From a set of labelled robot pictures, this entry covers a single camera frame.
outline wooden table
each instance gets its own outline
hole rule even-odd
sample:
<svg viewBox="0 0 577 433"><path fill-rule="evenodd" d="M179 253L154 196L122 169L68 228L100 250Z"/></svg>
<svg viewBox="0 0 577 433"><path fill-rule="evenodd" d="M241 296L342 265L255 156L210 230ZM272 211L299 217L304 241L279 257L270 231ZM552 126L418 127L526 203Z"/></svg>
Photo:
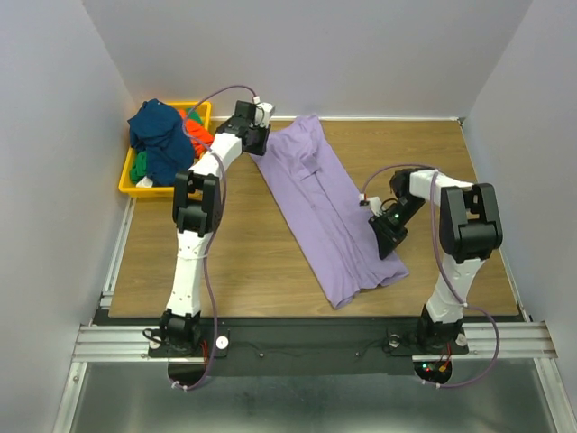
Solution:
<svg viewBox="0 0 577 433"><path fill-rule="evenodd" d="M280 129L287 124L276 122L273 127ZM379 167L401 162L435 165L448 176L475 181L456 122L323 122L323 127L327 141L359 187ZM377 177L369 195L386 198L392 174ZM427 209L408 223L408 238L397 250L410 275L389 287L363 290L352 303L334 310L251 158L242 155L230 167L227 178L226 210L209 259L219 316L420 314L438 276ZM171 200L139 200L111 317L158 317L162 313L172 288L176 250ZM481 268L469 301L493 314L517 314L499 253ZM211 316L204 283L201 302L202 314Z"/></svg>

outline gray floor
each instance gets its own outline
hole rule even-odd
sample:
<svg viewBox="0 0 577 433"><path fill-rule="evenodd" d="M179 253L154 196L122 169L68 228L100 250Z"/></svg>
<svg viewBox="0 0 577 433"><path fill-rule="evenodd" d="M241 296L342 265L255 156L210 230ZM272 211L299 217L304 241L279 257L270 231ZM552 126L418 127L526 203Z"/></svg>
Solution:
<svg viewBox="0 0 577 433"><path fill-rule="evenodd" d="M453 381L486 361L455 364ZM91 364L72 431L555 432L535 366L499 361L482 382L435 390L387 375L216 378L172 390L166 365Z"/></svg>

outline green cloth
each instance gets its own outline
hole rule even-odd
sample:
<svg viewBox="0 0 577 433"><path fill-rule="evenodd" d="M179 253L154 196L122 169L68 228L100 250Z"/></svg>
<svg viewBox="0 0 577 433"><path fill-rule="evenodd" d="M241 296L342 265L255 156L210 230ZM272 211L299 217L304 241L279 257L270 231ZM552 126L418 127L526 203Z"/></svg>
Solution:
<svg viewBox="0 0 577 433"><path fill-rule="evenodd" d="M187 114L188 114L188 118L191 120L194 120L195 122L197 122L198 124L203 124L202 119L200 118L200 116L198 115L198 113L195 111L192 113L192 115L190 114L190 110L192 108L187 108Z"/></svg>
<svg viewBox="0 0 577 433"><path fill-rule="evenodd" d="M130 180L136 185L144 176L146 176L146 151L136 155L134 165L130 169Z"/></svg>

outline purple towel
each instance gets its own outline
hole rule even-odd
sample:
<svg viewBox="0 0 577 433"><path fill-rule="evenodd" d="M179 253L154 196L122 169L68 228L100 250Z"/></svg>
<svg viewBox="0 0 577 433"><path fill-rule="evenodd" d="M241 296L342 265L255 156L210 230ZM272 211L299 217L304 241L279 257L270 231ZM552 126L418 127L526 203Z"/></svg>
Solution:
<svg viewBox="0 0 577 433"><path fill-rule="evenodd" d="M371 212L316 116L270 133L266 154L252 158L334 308L408 275L395 253L379 259Z"/></svg>

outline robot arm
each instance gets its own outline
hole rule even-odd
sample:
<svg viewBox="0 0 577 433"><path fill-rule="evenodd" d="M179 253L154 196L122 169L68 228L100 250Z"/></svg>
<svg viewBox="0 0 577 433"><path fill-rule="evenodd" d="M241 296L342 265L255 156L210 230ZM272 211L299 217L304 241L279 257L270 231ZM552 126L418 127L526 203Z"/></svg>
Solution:
<svg viewBox="0 0 577 433"><path fill-rule="evenodd" d="M475 274L500 247L502 230L495 190L490 184L471 184L435 170L400 170L390 180L394 203L383 208L378 198L361 197L373 216L369 220L383 259L407 236L405 224L431 200L440 207L439 235L444 250L443 269L458 296L466 302ZM454 341L463 319L463 304L455 298L443 275L423 308L417 337L421 343Z"/></svg>
<svg viewBox="0 0 577 433"><path fill-rule="evenodd" d="M217 128L211 152L175 178L172 218L179 249L172 291L157 335L163 343L189 350L198 345L202 259L222 216L222 170L243 152L266 152L273 112L274 106L258 98L253 103L238 101L234 116ZM201 199L190 197L197 191L202 192Z"/></svg>

